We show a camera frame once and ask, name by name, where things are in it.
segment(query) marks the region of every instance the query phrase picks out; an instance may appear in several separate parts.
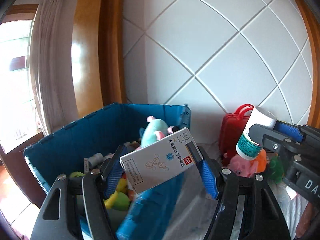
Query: window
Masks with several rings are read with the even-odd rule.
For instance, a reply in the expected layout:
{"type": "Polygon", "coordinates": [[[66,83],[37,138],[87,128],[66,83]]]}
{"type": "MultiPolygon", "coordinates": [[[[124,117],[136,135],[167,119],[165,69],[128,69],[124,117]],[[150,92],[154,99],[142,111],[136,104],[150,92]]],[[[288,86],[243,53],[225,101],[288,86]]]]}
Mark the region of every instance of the window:
{"type": "Polygon", "coordinates": [[[40,128],[26,58],[32,20],[0,25],[0,144],[5,153],[40,128]]]}

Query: red handle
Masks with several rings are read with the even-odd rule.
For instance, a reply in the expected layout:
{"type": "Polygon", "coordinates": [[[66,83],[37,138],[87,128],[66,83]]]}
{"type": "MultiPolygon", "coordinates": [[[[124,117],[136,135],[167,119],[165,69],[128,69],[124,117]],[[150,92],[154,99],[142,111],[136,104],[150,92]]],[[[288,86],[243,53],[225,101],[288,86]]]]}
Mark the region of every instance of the red handle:
{"type": "Polygon", "coordinates": [[[247,107],[247,108],[245,108],[245,109],[242,109],[242,110],[240,111],[239,115],[237,116],[237,120],[243,119],[244,114],[245,114],[246,112],[248,112],[248,111],[253,110],[253,108],[254,108],[254,106],[249,106],[249,107],[247,107]]]}
{"type": "Polygon", "coordinates": [[[250,104],[244,104],[244,105],[238,107],[238,109],[235,111],[235,114],[239,114],[240,111],[241,111],[243,108],[248,107],[248,106],[249,106],[249,107],[254,107],[253,105],[250,105],[250,104]]]}

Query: small white box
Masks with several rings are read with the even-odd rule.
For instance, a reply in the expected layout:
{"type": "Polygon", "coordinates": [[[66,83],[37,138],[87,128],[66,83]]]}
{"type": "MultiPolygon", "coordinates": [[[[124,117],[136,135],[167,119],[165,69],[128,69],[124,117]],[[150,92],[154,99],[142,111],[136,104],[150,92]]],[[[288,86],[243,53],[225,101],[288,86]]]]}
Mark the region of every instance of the small white box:
{"type": "Polygon", "coordinates": [[[136,193],[153,188],[203,159],[188,128],[120,157],[136,193]]]}

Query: white curtain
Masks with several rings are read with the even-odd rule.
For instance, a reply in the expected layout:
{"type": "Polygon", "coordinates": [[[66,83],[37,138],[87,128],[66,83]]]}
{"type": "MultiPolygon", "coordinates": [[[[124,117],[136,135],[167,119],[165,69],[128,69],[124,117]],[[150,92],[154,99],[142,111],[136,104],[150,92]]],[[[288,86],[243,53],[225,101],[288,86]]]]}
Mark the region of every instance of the white curtain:
{"type": "Polygon", "coordinates": [[[41,0],[33,21],[30,40],[30,76],[45,136],[66,124],[57,94],[56,47],[58,22],[63,0],[41,0]]]}

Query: green label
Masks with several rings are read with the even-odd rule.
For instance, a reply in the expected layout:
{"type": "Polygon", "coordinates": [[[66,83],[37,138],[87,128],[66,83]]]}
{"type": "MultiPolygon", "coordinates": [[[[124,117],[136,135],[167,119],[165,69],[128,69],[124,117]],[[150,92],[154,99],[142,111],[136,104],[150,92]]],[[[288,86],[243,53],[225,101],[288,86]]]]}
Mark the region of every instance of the green label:
{"type": "Polygon", "coordinates": [[[250,142],[244,134],[241,135],[239,141],[238,141],[238,147],[240,151],[242,151],[245,155],[255,158],[259,154],[260,150],[262,149],[262,146],[256,145],[252,142],[250,142]]]}

